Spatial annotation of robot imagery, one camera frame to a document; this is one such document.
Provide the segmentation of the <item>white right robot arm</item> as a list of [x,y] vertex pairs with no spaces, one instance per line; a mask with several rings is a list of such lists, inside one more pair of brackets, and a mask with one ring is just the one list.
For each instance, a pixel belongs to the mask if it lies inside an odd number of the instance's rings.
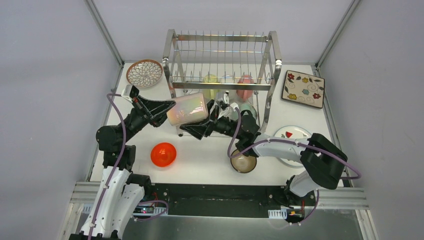
[[284,190],[284,200],[296,205],[304,196],[321,187],[334,190],[338,187],[347,165],[347,156],[320,133],[306,138],[282,138],[259,132],[256,119],[249,110],[235,108],[238,117],[218,117],[218,110],[201,121],[182,124],[179,128],[198,140],[212,132],[231,137],[227,150],[229,158],[275,157],[302,164],[304,171],[292,176]]

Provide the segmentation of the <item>orange plastic bowl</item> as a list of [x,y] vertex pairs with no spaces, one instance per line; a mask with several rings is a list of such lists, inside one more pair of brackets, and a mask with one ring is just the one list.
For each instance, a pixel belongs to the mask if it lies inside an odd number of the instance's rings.
[[160,168],[165,168],[174,163],[177,158],[176,148],[169,142],[155,145],[150,152],[152,163]]

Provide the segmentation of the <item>mint green bowl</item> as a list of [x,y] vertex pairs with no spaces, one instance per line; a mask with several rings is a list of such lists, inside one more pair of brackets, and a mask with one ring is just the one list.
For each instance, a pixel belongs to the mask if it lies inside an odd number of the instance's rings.
[[245,115],[252,115],[252,117],[255,119],[255,120],[257,120],[258,119],[258,114],[257,114],[257,111],[256,111],[256,109],[253,107],[253,105],[252,104],[250,104],[250,103],[242,103],[240,106],[239,106],[239,109],[240,109],[240,114],[241,114],[241,116],[245,116]]

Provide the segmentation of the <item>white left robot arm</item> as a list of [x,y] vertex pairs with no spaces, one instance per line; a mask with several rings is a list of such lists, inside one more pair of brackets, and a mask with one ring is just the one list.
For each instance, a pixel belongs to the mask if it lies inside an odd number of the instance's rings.
[[136,146],[127,142],[144,127],[161,126],[168,111],[176,105],[174,100],[149,100],[139,95],[129,98],[132,109],[126,117],[112,103],[119,124],[104,125],[96,132],[98,148],[103,152],[103,170],[93,208],[79,233],[71,240],[120,240],[130,218],[140,202],[152,198],[151,179],[135,174]]

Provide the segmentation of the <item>white ribbed mug black rim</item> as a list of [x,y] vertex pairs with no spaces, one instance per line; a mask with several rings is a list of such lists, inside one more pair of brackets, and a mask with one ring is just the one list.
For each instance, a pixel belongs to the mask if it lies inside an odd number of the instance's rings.
[[[234,79],[234,76],[233,75],[226,74],[226,75],[223,75],[221,77],[220,82],[222,84],[234,84],[235,83],[235,79]],[[222,95],[228,93],[227,95],[228,95],[228,98],[229,98],[229,102],[230,103],[236,102],[236,100],[237,100],[237,91],[235,89],[221,89],[219,92]]]

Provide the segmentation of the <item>beige bowl dark rim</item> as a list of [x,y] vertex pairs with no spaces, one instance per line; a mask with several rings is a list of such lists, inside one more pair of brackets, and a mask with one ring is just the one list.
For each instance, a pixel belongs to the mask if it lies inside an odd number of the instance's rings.
[[246,174],[252,172],[256,168],[257,158],[241,154],[231,158],[230,163],[238,173]]

